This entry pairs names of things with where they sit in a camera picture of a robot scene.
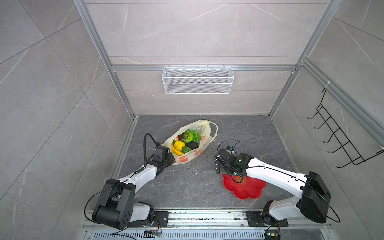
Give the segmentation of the cream plastic shopping bag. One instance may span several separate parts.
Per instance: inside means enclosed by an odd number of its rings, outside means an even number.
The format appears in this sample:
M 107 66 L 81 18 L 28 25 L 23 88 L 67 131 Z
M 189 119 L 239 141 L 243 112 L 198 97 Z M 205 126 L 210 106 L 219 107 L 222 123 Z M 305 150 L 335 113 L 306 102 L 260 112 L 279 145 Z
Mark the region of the cream plastic shopping bag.
M 164 142 L 171 150 L 176 164 L 188 163 L 200 156 L 218 134 L 218 125 L 208 120 L 198 120 L 184 127 Z

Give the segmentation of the red flower-shaped plate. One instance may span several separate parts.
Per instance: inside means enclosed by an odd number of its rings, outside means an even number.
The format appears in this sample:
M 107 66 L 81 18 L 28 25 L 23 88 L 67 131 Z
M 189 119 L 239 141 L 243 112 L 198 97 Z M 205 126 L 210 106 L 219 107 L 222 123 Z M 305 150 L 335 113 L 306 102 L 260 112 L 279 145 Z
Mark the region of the red flower-shaped plate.
M 263 189 L 267 183 L 250 177 L 236 177 L 222 175 L 224 187 L 232 192 L 238 199 L 258 199 L 262 195 Z

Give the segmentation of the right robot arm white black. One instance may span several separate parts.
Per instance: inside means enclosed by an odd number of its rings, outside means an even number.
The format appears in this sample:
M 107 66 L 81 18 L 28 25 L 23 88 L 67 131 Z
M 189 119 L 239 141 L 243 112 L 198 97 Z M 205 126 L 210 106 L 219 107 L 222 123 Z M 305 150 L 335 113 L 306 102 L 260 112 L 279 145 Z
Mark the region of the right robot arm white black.
M 217 151 L 214 159 L 217 173 L 223 169 L 230 177 L 261 180 L 292 194 L 288 199 L 267 201 L 261 212 L 264 224 L 275 226 L 287 218 L 297 217 L 305 217 L 318 224 L 327 221 L 331 193 L 317 173 L 294 173 L 269 165 L 252 155 L 241 153 L 235 156 L 225 149 Z

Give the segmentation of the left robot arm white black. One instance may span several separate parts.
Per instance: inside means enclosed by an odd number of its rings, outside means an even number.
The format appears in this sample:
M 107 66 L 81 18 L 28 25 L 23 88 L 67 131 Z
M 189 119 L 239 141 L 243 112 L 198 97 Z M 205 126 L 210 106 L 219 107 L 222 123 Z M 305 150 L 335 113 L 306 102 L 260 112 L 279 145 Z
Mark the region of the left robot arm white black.
M 175 163 L 169 148 L 156 147 L 146 165 L 121 179 L 109 179 L 99 193 L 92 222 L 123 230 L 131 224 L 150 226 L 155 221 L 154 207 L 135 202 L 136 192 Z

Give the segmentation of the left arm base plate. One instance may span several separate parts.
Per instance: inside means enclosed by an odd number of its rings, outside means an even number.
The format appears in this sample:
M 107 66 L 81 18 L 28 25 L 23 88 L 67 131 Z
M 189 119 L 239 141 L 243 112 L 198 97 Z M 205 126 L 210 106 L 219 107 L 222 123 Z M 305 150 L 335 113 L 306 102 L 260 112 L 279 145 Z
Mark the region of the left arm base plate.
M 170 212 L 155 211 L 146 220 L 134 221 L 128 224 L 129 228 L 165 228 L 168 226 Z

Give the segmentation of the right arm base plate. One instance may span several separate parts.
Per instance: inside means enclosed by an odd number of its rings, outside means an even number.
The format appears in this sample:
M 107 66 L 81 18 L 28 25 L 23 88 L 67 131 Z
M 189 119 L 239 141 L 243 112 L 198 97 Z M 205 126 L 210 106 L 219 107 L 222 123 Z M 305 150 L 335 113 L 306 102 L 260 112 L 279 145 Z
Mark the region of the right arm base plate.
M 278 221 L 271 217 L 269 214 L 264 214 L 262 211 L 246 211 L 246 219 L 249 227 L 288 227 L 286 219 Z

